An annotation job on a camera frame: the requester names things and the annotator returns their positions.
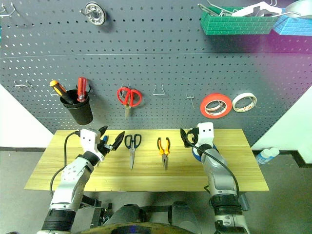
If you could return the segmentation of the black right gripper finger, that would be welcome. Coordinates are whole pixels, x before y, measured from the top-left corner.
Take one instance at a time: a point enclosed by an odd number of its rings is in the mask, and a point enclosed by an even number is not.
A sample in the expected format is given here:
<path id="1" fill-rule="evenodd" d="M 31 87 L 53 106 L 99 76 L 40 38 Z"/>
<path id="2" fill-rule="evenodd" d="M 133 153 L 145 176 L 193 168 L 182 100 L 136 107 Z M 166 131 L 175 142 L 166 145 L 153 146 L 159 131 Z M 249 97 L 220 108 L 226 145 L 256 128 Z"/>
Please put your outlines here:
<path id="1" fill-rule="evenodd" d="M 183 144 L 184 144 L 185 148 L 193 147 L 193 143 L 188 140 L 188 135 L 192 134 L 192 133 L 193 133 L 192 130 L 189 130 L 188 132 L 185 132 L 184 129 L 180 128 L 180 137 L 181 137 L 181 139 L 183 141 Z"/>

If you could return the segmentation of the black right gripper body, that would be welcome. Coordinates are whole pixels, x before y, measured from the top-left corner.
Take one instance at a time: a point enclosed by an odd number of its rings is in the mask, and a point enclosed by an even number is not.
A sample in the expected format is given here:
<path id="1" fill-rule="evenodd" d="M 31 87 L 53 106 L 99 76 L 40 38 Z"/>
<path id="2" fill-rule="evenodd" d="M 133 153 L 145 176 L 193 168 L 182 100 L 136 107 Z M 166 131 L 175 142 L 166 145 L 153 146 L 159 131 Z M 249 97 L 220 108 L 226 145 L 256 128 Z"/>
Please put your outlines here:
<path id="1" fill-rule="evenodd" d="M 192 140 L 189 140 L 188 135 L 192 135 Z M 188 146 L 196 145 L 198 142 L 199 128 L 193 128 L 187 132 Z"/>

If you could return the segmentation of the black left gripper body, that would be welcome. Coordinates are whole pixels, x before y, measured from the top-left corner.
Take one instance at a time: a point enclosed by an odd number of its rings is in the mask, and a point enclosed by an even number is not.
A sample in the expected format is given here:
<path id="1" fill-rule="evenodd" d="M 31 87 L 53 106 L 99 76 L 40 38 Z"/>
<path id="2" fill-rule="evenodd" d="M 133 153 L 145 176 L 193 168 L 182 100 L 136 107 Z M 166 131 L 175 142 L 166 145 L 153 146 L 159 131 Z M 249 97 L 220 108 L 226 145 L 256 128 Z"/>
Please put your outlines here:
<path id="1" fill-rule="evenodd" d="M 103 139 L 100 140 L 100 143 L 97 145 L 98 151 L 103 155 L 106 156 L 110 151 L 114 150 L 114 147 L 112 145 L 107 144 L 108 143 L 109 136 L 105 135 Z"/>

